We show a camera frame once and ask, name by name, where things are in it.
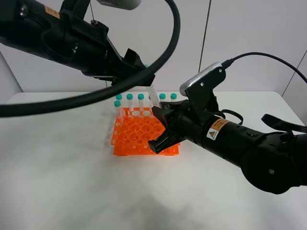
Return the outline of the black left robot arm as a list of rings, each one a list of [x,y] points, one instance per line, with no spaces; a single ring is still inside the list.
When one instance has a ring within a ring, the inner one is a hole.
[[[84,20],[88,6],[87,0],[65,0],[55,11],[35,0],[3,0],[0,41],[112,85],[144,70],[135,51],[128,49],[125,56],[117,52],[106,25]]]

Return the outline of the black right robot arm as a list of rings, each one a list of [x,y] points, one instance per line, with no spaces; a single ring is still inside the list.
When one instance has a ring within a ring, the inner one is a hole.
[[[148,142],[155,153],[189,140],[239,167],[256,188],[282,194],[307,184],[307,128],[266,114],[262,121],[273,129],[262,133],[226,120],[226,110],[207,106],[196,110],[188,100],[152,108],[165,127]]]

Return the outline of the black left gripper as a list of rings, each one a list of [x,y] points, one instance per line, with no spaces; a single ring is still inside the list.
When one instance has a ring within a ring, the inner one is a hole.
[[[121,57],[108,39],[109,28],[84,21],[90,2],[65,0],[57,21],[41,34],[47,59],[80,70],[84,75],[116,84],[146,69],[139,55],[128,49]]]

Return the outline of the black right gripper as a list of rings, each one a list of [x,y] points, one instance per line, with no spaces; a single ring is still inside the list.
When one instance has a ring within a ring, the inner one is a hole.
[[[216,101],[198,112],[189,100],[161,102],[160,106],[152,108],[153,115],[161,124],[153,126],[153,139],[148,141],[150,150],[159,154],[184,140],[204,148],[205,129],[216,114]]]

